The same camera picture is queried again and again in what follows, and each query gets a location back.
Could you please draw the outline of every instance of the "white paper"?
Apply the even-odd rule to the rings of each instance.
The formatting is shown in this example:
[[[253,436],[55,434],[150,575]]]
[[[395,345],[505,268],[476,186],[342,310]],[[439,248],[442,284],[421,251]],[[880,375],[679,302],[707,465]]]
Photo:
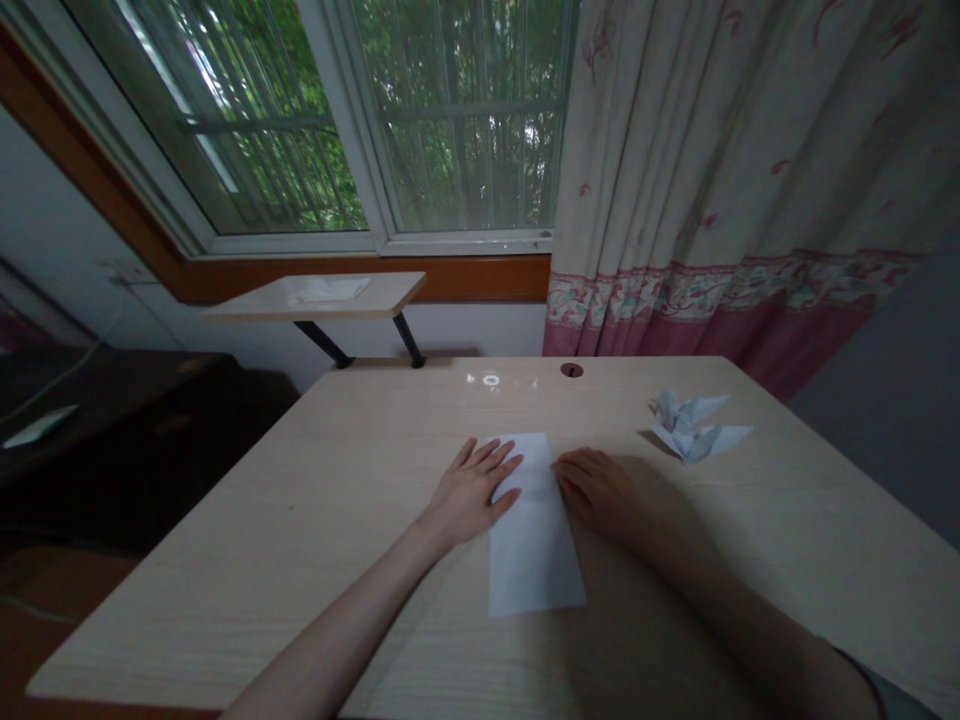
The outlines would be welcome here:
[[[703,422],[723,405],[729,395],[713,398],[697,396],[686,402],[680,402],[673,390],[664,390],[656,399],[657,421],[667,429],[688,433],[698,422]]]
[[[500,435],[513,440],[520,467],[501,483],[494,502],[515,487],[520,497],[490,530],[490,617],[587,604],[563,498],[550,470],[544,433]]]
[[[290,298],[288,303],[290,305],[299,305],[301,303],[353,300],[363,292],[363,289],[370,284],[371,280],[372,278],[349,278],[343,280],[315,278],[300,288],[297,294]]]
[[[650,429],[683,460],[684,465],[693,465],[709,455],[726,452],[749,435],[753,426],[708,425],[694,430],[693,425],[705,420],[728,397],[695,397],[681,403],[673,390],[664,390],[655,401],[659,424],[651,425]]]

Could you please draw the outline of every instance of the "light wood desk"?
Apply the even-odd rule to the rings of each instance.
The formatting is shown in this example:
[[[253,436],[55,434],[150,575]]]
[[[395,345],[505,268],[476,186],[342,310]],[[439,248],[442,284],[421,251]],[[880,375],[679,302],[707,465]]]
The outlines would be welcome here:
[[[370,278],[371,282],[350,300],[291,302],[314,280],[354,280]],[[427,281],[425,272],[366,273],[360,275],[288,275],[243,295],[200,312],[201,317],[216,322],[293,322],[316,343],[337,368],[350,366],[350,357],[317,326],[318,320],[375,320],[390,318],[410,353],[412,367],[420,368],[426,359],[420,354],[413,333],[403,317],[403,309]]]
[[[222,708],[390,544],[463,439],[545,431],[668,484],[651,502],[761,593],[960,717],[960,554],[719,358],[358,361],[327,373],[34,678],[44,696]],[[755,425],[691,467],[649,400],[729,394]],[[491,619],[488,539],[427,576],[343,709],[378,718],[756,717],[677,596],[573,521],[586,608]]]

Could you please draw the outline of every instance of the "black metal leg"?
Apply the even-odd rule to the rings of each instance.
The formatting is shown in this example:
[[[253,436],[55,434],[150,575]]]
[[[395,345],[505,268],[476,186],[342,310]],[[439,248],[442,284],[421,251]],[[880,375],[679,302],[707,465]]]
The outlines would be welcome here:
[[[393,319],[393,324],[397,326],[397,330],[400,331],[400,337],[403,338],[403,344],[407,346],[407,351],[410,353],[410,359],[413,360],[410,363],[410,367],[421,368],[427,359],[420,354],[420,348],[417,347],[417,341],[413,339],[413,333],[410,332],[410,326],[407,325],[407,319],[403,317],[403,313],[400,313]]]
[[[356,358],[347,357],[343,350],[337,347],[337,344],[327,337],[327,334],[323,330],[317,327],[316,323],[307,320],[294,320],[293,324],[300,328],[304,335],[319,345],[320,349],[329,355],[341,370],[345,367],[350,367],[350,363],[356,360]]]

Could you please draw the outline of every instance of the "window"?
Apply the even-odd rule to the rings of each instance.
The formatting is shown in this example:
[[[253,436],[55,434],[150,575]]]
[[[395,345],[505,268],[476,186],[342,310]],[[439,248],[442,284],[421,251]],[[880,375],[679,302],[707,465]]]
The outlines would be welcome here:
[[[0,13],[188,257],[549,251],[575,0]]]

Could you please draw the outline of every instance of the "electrical outlet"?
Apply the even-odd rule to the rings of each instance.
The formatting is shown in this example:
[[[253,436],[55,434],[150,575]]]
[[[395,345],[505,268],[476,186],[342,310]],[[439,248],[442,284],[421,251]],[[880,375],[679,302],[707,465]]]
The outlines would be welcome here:
[[[157,282],[147,270],[147,266],[137,258],[101,260],[97,263],[97,269],[103,277],[124,285],[148,285]]]

